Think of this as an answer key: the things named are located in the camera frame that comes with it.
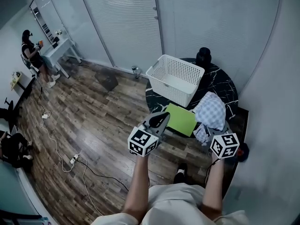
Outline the green folder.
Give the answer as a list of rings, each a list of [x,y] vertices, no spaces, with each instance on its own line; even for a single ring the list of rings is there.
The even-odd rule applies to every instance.
[[[167,106],[165,111],[170,114],[167,127],[190,137],[197,124],[195,114],[172,103]]]

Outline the blue checked clothes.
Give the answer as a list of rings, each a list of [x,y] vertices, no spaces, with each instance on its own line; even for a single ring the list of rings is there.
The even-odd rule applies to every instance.
[[[193,134],[202,146],[205,146],[210,141],[205,129],[212,128],[222,131],[225,127],[225,104],[219,96],[208,91],[193,109],[193,113],[196,122],[200,123]]]

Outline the dark bag with orange patch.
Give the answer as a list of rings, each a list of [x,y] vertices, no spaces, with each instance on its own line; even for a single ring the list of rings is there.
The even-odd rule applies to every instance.
[[[249,156],[249,147],[246,143],[243,143],[239,146],[237,150],[237,161],[245,162]]]

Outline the white window blind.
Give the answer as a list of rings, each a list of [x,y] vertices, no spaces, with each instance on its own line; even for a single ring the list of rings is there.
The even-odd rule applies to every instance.
[[[162,55],[156,0],[84,0],[113,64],[143,74]]]

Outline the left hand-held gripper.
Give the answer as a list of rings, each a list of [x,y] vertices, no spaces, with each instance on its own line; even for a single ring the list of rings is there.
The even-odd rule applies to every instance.
[[[127,146],[131,153],[145,157],[156,149],[162,140],[168,122],[169,112],[154,112],[148,115],[143,123],[134,127],[127,139]]]

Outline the black desk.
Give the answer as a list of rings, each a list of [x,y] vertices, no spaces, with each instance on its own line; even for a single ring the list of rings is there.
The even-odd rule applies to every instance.
[[[9,125],[9,131],[11,132],[13,130],[13,127],[16,126],[16,120],[18,117],[21,117],[21,115],[19,114],[19,110],[22,108],[20,106],[20,102],[24,99],[27,99],[28,96],[30,95],[31,91],[32,91],[32,84],[33,81],[36,80],[36,76],[32,75],[31,76],[31,81],[30,83],[27,85],[27,87],[24,87],[20,82],[18,82],[18,84],[16,86],[20,87],[23,90],[22,95],[20,96],[18,102],[16,105],[14,105],[14,109],[13,109],[13,117],[12,119],[10,119],[8,121],[8,125]]]

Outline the person's cream shirt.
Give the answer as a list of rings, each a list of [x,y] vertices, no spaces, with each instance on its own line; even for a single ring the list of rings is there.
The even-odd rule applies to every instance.
[[[148,210],[139,223],[126,213],[100,216],[91,225],[249,225],[243,210],[214,220],[199,209],[204,188],[185,183],[156,185],[149,189]]]

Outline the person's right forearm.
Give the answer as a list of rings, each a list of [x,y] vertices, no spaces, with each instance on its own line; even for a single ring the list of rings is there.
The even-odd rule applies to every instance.
[[[202,213],[210,220],[215,220],[222,215],[222,185],[224,177],[224,160],[218,160],[212,153],[212,162],[215,164],[210,167],[210,173],[205,187],[201,204]]]

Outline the white plastic laundry basket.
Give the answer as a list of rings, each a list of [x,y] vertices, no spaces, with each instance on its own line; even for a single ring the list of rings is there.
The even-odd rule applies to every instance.
[[[204,72],[202,67],[164,54],[146,71],[146,76],[155,93],[187,107]]]

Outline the yellow-green small tray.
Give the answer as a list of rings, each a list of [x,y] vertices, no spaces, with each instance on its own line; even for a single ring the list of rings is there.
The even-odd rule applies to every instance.
[[[20,78],[22,76],[22,73],[21,72],[13,72],[12,73],[12,80],[10,82],[10,86],[11,86],[11,90],[14,89],[14,87],[18,84]]]

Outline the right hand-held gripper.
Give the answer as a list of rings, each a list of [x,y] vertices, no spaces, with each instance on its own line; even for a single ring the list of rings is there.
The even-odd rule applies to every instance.
[[[240,142],[236,133],[233,133],[229,123],[225,120],[225,126],[222,131],[208,128],[210,150],[219,159],[234,157]]]

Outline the tall framed wall mirror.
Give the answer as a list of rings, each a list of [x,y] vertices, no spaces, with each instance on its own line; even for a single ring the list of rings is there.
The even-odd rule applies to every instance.
[[[30,4],[30,9],[31,9],[32,13],[34,14],[35,19],[37,20],[38,24],[42,28],[43,32],[47,36],[48,40],[52,44],[53,41],[54,41],[54,37],[53,37],[50,29],[48,28],[46,22],[44,21],[42,15],[41,15],[41,13],[40,13],[37,5],[36,5],[36,2],[34,0]]]

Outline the black bottle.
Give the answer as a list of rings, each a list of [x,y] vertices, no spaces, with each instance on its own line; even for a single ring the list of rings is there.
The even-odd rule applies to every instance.
[[[211,54],[210,49],[207,47],[202,47],[199,49],[199,52],[196,55],[195,64],[199,67],[202,67],[206,70],[211,63]]]

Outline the person's left forearm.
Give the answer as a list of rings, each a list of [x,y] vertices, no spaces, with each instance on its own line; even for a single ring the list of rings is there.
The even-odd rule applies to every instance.
[[[126,197],[124,209],[141,223],[147,212],[149,199],[148,156],[137,156],[134,174]]]

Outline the round black marble table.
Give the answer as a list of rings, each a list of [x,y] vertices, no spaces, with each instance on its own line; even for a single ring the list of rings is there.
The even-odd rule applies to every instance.
[[[193,110],[208,91],[217,94],[224,102],[226,108],[226,121],[229,123],[230,129],[239,135],[239,127],[234,124],[234,117],[238,110],[239,101],[237,90],[227,73],[212,63],[205,69],[198,89],[185,109],[190,111]],[[171,103],[167,98],[155,93],[150,82],[147,83],[145,97],[151,113],[163,111],[169,103]]]

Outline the black square plastic part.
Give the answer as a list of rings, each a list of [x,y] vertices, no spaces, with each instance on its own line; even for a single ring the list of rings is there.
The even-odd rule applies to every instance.
[[[119,85],[114,73],[108,69],[102,69],[101,71],[96,72],[95,78],[107,91],[112,91]]]

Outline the person's black shoe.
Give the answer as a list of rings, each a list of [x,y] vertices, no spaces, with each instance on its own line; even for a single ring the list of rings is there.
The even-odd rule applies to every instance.
[[[187,170],[188,170],[188,165],[186,163],[181,163],[177,168],[177,172],[173,179],[173,184],[186,183]]]

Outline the white desk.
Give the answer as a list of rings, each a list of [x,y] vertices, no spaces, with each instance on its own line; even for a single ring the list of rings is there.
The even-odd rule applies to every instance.
[[[75,58],[79,63],[81,63],[81,59],[79,58],[77,52],[74,49],[73,41],[69,38],[64,38],[58,42],[58,45],[53,48],[53,46],[49,46],[42,57],[44,57],[45,61],[48,62],[52,66],[52,69],[55,72],[61,72],[66,78],[69,78],[68,73],[64,70],[64,68],[60,65],[59,59],[65,55],[65,53],[70,49]]]

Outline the black office chair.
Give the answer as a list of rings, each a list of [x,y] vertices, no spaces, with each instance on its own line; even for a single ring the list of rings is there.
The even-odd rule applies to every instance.
[[[4,119],[6,121],[9,121],[13,117],[14,104],[13,104],[12,100],[9,103],[7,101],[7,98],[5,100],[5,104],[8,105],[8,109],[6,109],[6,108],[0,108],[0,119]]]

